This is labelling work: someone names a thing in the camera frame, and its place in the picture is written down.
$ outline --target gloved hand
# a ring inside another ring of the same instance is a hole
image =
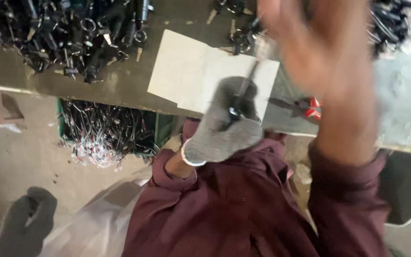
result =
[[[194,136],[182,146],[183,160],[191,166],[225,161],[235,152],[249,148],[263,137],[254,106],[256,85],[251,82],[240,103],[246,118],[231,123],[229,108],[236,99],[243,77],[223,79]]]
[[[56,198],[31,187],[10,207],[0,228],[0,257],[36,257],[54,226]]]

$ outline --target maroon sleeve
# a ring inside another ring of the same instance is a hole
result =
[[[312,185],[309,210],[318,229],[321,256],[384,257],[383,225],[390,208],[378,197],[378,174],[386,156],[361,167],[326,159],[309,151]]]
[[[179,202],[184,190],[195,184],[195,172],[185,179],[166,173],[164,165],[174,155],[171,149],[163,149],[158,153],[152,166],[152,178],[134,206],[127,232],[127,242],[133,242],[141,235],[152,235],[153,233],[149,231],[159,230],[170,215],[168,210]]]
[[[171,149],[162,149],[152,166],[152,179],[149,186],[157,186],[173,191],[184,191],[196,182],[196,172],[191,172],[187,178],[177,178],[169,175],[164,166],[175,155]]]

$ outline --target white paper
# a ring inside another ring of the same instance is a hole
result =
[[[247,77],[255,58],[229,56],[208,45],[164,30],[148,92],[177,103],[178,108],[205,113],[219,82],[227,77]],[[262,119],[280,63],[263,61],[254,77],[258,87],[255,108]]]

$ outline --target pliers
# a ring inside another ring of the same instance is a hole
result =
[[[321,120],[321,113],[319,111],[319,108],[322,106],[322,102],[318,101],[316,97],[301,98],[297,101],[285,97],[277,97],[277,99],[271,99],[271,102],[277,101],[282,101],[289,106],[300,109],[306,119],[315,118],[318,121]]]

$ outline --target white plastic bag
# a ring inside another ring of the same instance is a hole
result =
[[[120,257],[142,187],[120,181],[100,192],[44,240],[40,257]]]

